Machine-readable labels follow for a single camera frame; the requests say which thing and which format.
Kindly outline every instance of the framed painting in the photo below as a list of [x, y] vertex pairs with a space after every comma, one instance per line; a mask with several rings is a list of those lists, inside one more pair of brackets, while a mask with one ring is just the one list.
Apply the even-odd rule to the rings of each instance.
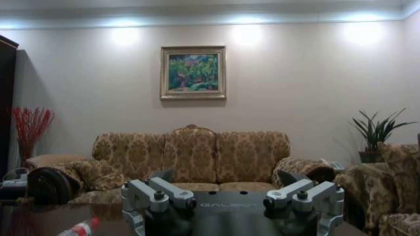
[[225, 99], [225, 48], [162, 47], [159, 99]]

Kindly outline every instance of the sofa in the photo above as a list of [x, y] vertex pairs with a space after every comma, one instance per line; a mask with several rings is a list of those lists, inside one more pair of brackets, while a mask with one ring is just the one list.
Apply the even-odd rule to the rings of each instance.
[[329, 166], [289, 152], [287, 136], [274, 131], [217, 133], [187, 125], [166, 134], [105, 133], [89, 159], [29, 160], [27, 195], [37, 204], [119, 203], [123, 182], [157, 170], [174, 170], [173, 184], [190, 191], [267, 191], [282, 186], [278, 169], [333, 180]]
[[369, 235], [420, 235], [418, 144], [378, 144], [382, 163], [358, 164], [335, 176], [345, 190], [345, 220]]

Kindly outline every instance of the sofa cushion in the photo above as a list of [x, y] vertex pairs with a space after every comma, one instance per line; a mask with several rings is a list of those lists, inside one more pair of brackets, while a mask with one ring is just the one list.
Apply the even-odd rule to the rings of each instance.
[[129, 178], [118, 173], [105, 160], [89, 160], [73, 163], [86, 190], [109, 190], [121, 187]]
[[106, 191], [90, 191], [71, 199], [69, 204], [121, 204], [121, 189], [114, 188]]
[[95, 138], [91, 156], [130, 179], [145, 179], [162, 169], [163, 143], [163, 135], [106, 133]]
[[378, 222], [379, 236], [418, 236], [420, 214], [383, 215]]
[[221, 132], [217, 135], [217, 182], [270, 182], [275, 163], [289, 156], [281, 132]]
[[263, 182], [230, 182], [222, 183], [219, 186], [219, 191], [257, 191], [265, 192], [267, 190], [275, 189], [274, 186]]
[[166, 134], [163, 169], [174, 169], [173, 182], [215, 183], [215, 134], [189, 125]]
[[379, 151], [393, 173], [398, 196], [397, 213], [415, 213], [420, 209], [418, 145], [379, 144]]
[[175, 187], [189, 191], [218, 191], [214, 183], [171, 183]]

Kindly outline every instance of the table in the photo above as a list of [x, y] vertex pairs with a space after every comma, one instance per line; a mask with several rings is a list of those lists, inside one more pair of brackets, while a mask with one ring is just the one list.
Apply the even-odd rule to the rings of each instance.
[[[26, 207], [0, 206], [1, 235], [54, 236], [74, 224], [97, 216], [101, 220], [97, 236], [129, 236], [130, 230], [121, 217], [121, 205], [61, 205]], [[343, 222], [335, 229], [337, 236], [365, 236], [366, 234]]]

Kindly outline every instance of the red decorative branches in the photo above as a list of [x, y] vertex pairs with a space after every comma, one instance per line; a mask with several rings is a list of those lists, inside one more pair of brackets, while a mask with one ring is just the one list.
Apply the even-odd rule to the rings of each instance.
[[18, 107], [11, 108], [10, 113], [15, 121], [19, 163], [23, 164], [25, 160], [30, 158], [34, 143], [49, 127], [54, 114], [43, 108], [30, 110]]

